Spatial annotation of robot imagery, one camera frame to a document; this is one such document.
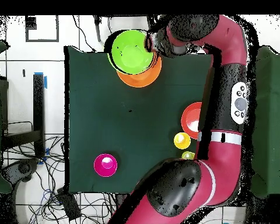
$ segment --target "white floor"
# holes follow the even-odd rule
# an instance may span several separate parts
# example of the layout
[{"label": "white floor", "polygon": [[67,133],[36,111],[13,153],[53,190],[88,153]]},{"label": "white floor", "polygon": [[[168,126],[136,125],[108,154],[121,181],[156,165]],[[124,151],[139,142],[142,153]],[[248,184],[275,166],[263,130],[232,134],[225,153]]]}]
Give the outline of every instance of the white floor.
[{"label": "white floor", "polygon": [[[37,30],[29,30],[31,39],[55,39],[56,29],[54,16],[36,16]],[[260,45],[271,45],[280,53],[280,19],[266,15],[242,16],[255,25]],[[103,51],[103,42],[110,35],[108,19],[103,18],[100,25],[101,43],[97,41],[93,16],[75,16],[80,28],[85,32],[88,44],[97,51]],[[148,29],[145,17],[115,17],[110,20],[112,32],[120,29]],[[0,74],[6,76],[9,81],[8,95],[8,120],[10,123],[18,121],[33,122],[33,84],[32,75],[35,72],[43,72],[47,76],[47,89],[45,89],[45,138],[64,136],[64,52],[63,47],[75,46],[82,51],[91,51],[85,42],[85,37],[75,26],[72,16],[59,16],[59,42],[26,42],[25,17],[12,16],[7,21],[6,29],[2,27],[0,39],[6,40],[10,45],[7,52],[0,55]],[[30,124],[12,124],[9,132],[29,131]],[[52,139],[46,142],[50,147]],[[57,145],[54,153],[62,155],[61,148]],[[4,165],[12,163],[12,159],[19,158],[18,154],[6,152]],[[54,172],[56,187],[64,185],[64,164],[58,164],[58,171]],[[42,178],[43,187],[48,188],[48,171],[44,165],[38,165],[37,172]],[[29,209],[35,211],[43,203],[44,190],[40,186],[40,178],[34,174],[31,181],[21,183],[16,197],[16,210],[20,224],[28,224],[32,217]],[[107,215],[106,206],[102,206],[101,194],[76,195],[82,213],[89,215]],[[199,224],[242,224],[245,207],[219,207],[206,216]],[[73,224],[94,224],[87,218],[78,219]]]}]

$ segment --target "pink cup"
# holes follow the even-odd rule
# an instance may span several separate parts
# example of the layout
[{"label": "pink cup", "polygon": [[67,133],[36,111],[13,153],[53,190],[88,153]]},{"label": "pink cup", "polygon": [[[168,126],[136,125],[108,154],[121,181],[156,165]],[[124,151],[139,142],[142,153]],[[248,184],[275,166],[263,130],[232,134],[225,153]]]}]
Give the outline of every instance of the pink cup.
[{"label": "pink cup", "polygon": [[117,169],[117,161],[109,154],[99,155],[93,163],[94,170],[99,176],[110,177]]}]

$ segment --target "yellow cup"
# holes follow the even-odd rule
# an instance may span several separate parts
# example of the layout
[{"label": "yellow cup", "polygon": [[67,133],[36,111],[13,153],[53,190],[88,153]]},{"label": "yellow cup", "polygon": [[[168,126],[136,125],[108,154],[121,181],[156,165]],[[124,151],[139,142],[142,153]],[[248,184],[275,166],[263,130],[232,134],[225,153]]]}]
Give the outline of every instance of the yellow cup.
[{"label": "yellow cup", "polygon": [[191,144],[190,136],[185,132],[179,132],[173,139],[174,145],[179,149],[186,149]]},{"label": "yellow cup", "polygon": [[181,158],[186,159],[186,160],[193,160],[195,156],[195,153],[190,152],[190,151],[185,151],[182,155]]}]

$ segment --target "lime green bowl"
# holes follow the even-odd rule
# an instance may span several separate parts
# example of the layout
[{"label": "lime green bowl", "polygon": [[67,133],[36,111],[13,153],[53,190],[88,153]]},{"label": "lime green bowl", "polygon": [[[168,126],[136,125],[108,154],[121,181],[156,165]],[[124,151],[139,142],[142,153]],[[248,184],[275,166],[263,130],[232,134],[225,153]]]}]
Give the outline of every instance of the lime green bowl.
[{"label": "lime green bowl", "polygon": [[152,63],[153,52],[144,47],[146,34],[140,30],[127,30],[113,41],[111,61],[113,67],[125,74],[136,75],[146,71]]}]

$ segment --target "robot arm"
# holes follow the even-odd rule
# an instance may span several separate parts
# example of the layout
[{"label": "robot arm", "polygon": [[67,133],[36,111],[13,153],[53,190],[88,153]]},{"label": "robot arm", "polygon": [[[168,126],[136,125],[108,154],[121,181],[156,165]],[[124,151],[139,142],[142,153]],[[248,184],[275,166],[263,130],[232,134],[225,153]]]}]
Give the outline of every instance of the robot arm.
[{"label": "robot arm", "polygon": [[203,206],[223,204],[239,185],[246,113],[247,44],[243,29],[223,15],[178,15],[149,38],[167,57],[191,43],[211,54],[194,160],[169,159],[154,167],[108,224],[180,224]]}]

